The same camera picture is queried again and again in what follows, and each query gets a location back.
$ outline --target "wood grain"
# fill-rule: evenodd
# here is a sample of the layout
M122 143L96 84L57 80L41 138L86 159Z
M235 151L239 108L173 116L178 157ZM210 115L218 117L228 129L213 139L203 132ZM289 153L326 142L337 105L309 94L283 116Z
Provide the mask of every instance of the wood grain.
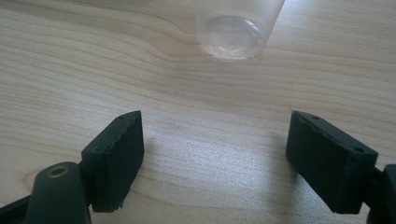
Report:
M140 109L146 154L99 223L365 223L285 158L291 110L396 162L396 2L287 0L260 56L200 48L192 0L0 1L0 205Z

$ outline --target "textured black surface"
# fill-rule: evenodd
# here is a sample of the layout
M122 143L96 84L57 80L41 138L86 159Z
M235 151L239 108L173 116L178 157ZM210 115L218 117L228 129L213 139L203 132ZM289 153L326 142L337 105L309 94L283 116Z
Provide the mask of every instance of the textured black surface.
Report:
M80 167L92 185L86 191L94 212L113 212L123 203L143 161L140 111L114 119L82 151Z
M314 115L293 111L286 155L334 213L358 214L377 152Z
M56 168L67 168L59 177L49 177ZM62 162L42 170L35 177L25 224L91 223L78 165Z

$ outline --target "clear plastic cup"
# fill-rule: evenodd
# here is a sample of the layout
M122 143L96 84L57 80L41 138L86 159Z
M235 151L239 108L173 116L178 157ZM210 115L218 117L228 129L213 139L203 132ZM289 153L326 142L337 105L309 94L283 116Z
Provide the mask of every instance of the clear plastic cup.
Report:
M198 40L223 61L263 52L285 0L196 0Z

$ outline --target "light wooden surface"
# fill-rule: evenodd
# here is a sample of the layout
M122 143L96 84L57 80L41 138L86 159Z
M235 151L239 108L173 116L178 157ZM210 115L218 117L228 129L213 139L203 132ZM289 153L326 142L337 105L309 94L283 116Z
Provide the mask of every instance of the light wooden surface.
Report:
M365 223L285 158L291 110L396 162L396 2L287 0L265 52L218 62L192 0L0 1L0 206L140 109L146 154L101 223Z

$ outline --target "black clamp jaw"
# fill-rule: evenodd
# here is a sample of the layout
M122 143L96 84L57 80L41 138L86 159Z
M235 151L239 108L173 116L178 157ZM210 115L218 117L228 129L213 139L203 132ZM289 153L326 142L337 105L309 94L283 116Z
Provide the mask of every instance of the black clamp jaw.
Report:
M0 209L2 224L87 224L88 206L109 213L122 206L144 155L140 111L114 119L82 150L82 161L42 170L31 196Z
M378 153L317 116L293 111L286 155L334 213L370 208L367 223L396 224L396 164L375 168Z

